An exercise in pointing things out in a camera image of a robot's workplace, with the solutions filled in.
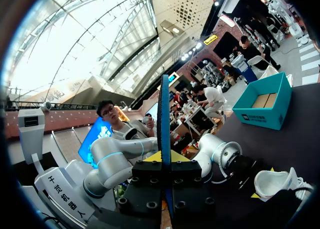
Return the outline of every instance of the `man in white shirt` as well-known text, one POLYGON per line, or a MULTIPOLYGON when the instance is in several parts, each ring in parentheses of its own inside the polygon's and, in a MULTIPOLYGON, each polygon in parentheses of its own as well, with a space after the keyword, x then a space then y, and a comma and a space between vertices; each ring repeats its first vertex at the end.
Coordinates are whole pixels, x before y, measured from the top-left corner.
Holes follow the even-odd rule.
MULTIPOLYGON (((119 114, 117 109, 114 106, 114 103, 111 100, 102 100, 99 102, 96 113, 99 117, 102 118, 104 122, 108 122, 111 125, 112 134, 111 137, 118 140, 135 140, 135 139, 144 139, 151 138, 155 136, 154 125, 155 122, 149 118, 148 122, 143 125, 142 122, 138 120, 131 120, 123 122, 119 119, 119 114), (125 138, 126 133, 132 129, 136 129, 136 134, 132 135, 130 138, 125 138)), ((143 160, 147 157, 150 157, 154 152, 149 152, 143 157, 139 156, 133 159, 130 159, 129 162, 134 165, 138 160, 143 160)))
POLYGON ((193 89, 193 92, 197 95, 204 95, 206 100, 199 101, 198 105, 207 104, 204 108, 204 113, 211 118, 218 118, 224 124, 227 120, 224 112, 218 112, 219 108, 225 103, 225 97, 222 95, 222 92, 214 87, 204 88, 202 85, 196 85, 193 89))

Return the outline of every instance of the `blue monitor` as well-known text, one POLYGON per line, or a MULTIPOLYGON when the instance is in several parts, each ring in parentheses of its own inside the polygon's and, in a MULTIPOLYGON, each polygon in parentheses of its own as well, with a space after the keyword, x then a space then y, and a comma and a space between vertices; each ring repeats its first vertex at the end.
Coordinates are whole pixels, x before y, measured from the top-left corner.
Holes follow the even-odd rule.
POLYGON ((95 140, 103 137, 110 137, 111 134, 112 130, 109 122, 102 121, 102 118, 98 117, 78 150, 78 154, 82 160, 85 163, 91 164, 94 168, 97 168, 97 164, 91 154, 91 145, 95 140))

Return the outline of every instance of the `screen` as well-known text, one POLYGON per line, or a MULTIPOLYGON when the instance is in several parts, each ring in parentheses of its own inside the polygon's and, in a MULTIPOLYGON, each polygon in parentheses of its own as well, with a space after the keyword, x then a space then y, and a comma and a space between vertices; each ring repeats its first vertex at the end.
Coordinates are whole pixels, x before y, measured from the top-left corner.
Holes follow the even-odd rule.
POLYGON ((218 44, 215 46, 213 51, 220 57, 223 58, 229 58, 229 55, 233 52, 233 48, 239 46, 239 41, 231 35, 229 32, 226 32, 221 40, 218 42, 218 44))
POLYGON ((91 145, 95 140, 103 137, 110 137, 111 134, 112 130, 109 122, 105 122, 101 117, 98 117, 78 150, 78 154, 82 160, 85 163, 91 164, 94 168, 98 168, 91 153, 91 145))
POLYGON ((175 74, 171 75, 169 77, 169 84, 172 83, 174 81, 174 79, 176 79, 176 78, 177 78, 177 76, 175 74))
POLYGON ((147 113, 150 113, 154 121, 157 121, 157 115, 158 115, 158 102, 154 104, 147 113))

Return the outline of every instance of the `floor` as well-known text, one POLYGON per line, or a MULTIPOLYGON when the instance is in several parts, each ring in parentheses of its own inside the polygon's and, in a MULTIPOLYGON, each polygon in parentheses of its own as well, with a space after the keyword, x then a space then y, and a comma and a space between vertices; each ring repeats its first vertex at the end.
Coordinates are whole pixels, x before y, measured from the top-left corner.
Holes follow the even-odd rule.
MULTIPOLYGON (((307 44, 300 44, 300 40, 290 37, 280 42, 280 48, 271 53, 272 58, 281 65, 279 72, 292 74, 294 87, 317 83, 319 79, 319 53, 310 39, 307 44)), ((253 72, 258 78, 262 75, 257 69, 253 69, 253 72)), ((244 80, 238 79, 237 83, 223 94, 227 100, 223 110, 231 111, 246 88, 244 80)))

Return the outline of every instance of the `gray t-shirt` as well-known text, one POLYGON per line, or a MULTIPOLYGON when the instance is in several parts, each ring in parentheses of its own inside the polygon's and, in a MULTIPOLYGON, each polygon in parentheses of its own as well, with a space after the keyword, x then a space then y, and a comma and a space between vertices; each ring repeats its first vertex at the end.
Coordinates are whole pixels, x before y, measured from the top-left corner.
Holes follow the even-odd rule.
MULTIPOLYGON (((122 133, 126 133, 132 127, 136 128, 136 130, 137 130, 136 135, 134 135, 131 138, 132 140, 148 138, 148 130, 149 129, 138 120, 132 120, 132 121, 124 122, 124 127, 121 130, 119 130, 119 131, 112 130, 111 137, 114 138, 114 139, 118 139, 118 140, 125 140, 123 135, 122 135, 122 133)), ((138 156, 136 158, 129 159, 128 161, 132 165, 134 165, 138 160, 144 160, 144 159, 152 156, 156 152, 157 151, 148 152, 147 154, 145 154, 142 157, 138 156)))
POLYGON ((148 138, 148 128, 145 125, 143 125, 140 121, 132 120, 129 122, 123 122, 123 124, 124 127, 121 130, 112 130, 111 137, 118 140, 124 140, 122 133, 126 133, 130 128, 133 127, 137 130, 137 133, 131 138, 132 140, 148 138))

